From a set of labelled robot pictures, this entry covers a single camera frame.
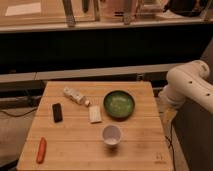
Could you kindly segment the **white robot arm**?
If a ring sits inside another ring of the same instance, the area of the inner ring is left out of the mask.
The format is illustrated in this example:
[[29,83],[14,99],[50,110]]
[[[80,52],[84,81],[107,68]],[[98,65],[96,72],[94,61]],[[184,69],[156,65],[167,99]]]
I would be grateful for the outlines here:
[[159,97],[166,106],[175,109],[189,98],[213,114],[213,85],[206,81],[209,75],[209,66],[202,60],[178,65],[167,72],[167,85]]

